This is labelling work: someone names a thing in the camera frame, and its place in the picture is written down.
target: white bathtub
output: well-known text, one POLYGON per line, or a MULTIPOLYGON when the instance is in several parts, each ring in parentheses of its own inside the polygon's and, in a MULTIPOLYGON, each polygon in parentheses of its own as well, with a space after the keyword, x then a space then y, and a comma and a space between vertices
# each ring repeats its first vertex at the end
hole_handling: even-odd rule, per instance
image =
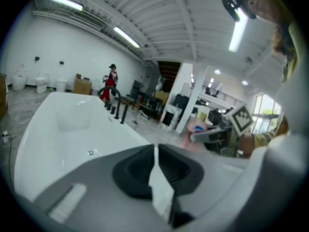
POLYGON ((150 144, 113 117, 98 97, 51 93, 20 143, 14 170, 16 193, 33 201, 88 160, 150 144))

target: railing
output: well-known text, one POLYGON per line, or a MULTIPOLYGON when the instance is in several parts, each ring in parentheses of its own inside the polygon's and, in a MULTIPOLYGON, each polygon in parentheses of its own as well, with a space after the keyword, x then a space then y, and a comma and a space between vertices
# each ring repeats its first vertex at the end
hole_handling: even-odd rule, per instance
POLYGON ((209 88, 207 86, 202 86, 202 91, 201 93, 203 94, 207 94, 207 95, 211 95, 217 99, 219 99, 220 101, 224 101, 228 104, 230 104, 231 106, 238 106, 243 104, 243 102, 241 100, 238 100, 228 94, 222 93, 218 90, 215 90, 213 88, 209 88))

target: gray tile floor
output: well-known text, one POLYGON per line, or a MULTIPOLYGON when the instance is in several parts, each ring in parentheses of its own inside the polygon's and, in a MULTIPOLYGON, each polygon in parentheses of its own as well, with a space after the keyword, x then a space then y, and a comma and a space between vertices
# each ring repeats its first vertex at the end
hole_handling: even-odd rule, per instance
MULTIPOLYGON (((12 150, 10 159, 11 178, 14 178, 14 165, 18 151, 18 147, 24 131, 31 120, 32 116, 39 108, 41 103, 50 94, 45 92, 37 94, 34 88, 25 88, 22 91, 9 91, 8 94, 8 112, 0 121, 0 133, 7 130, 12 136, 12 150)), ((120 107, 120 114, 123 113, 124 105, 120 107)), ((171 144, 178 146, 181 138, 176 132, 168 132, 159 127, 158 121, 147 119, 143 115, 132 110, 129 106, 125 122, 137 133, 143 136, 152 144, 171 144)), ((0 169, 4 178, 9 182, 9 152, 10 144, 0 145, 0 169)))

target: ceiling light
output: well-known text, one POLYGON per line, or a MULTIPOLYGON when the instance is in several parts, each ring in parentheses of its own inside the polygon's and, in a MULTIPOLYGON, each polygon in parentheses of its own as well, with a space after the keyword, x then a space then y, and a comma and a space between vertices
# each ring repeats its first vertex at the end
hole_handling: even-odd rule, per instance
POLYGON ((228 48, 228 50, 231 52, 237 52, 248 22, 248 17, 241 10, 241 8, 237 9, 237 13, 240 18, 240 21, 235 23, 233 37, 231 40, 230 47, 228 48))
POLYGON ((67 5, 69 7, 72 7, 76 10, 83 10, 83 6, 76 3, 76 2, 73 2, 71 0, 51 0, 51 1, 54 1, 54 2, 59 2, 59 3, 62 3, 64 5, 67 5))
POLYGON ((114 28, 114 31, 117 32, 117 33, 119 33, 122 37, 124 37, 127 41, 129 41, 129 42, 130 42, 132 45, 134 45, 136 48, 139 48, 139 47, 140 47, 140 45, 137 44, 137 43, 135 42, 135 40, 133 40, 130 36, 128 36, 125 32, 123 32, 120 28, 115 27, 115 28, 114 28))

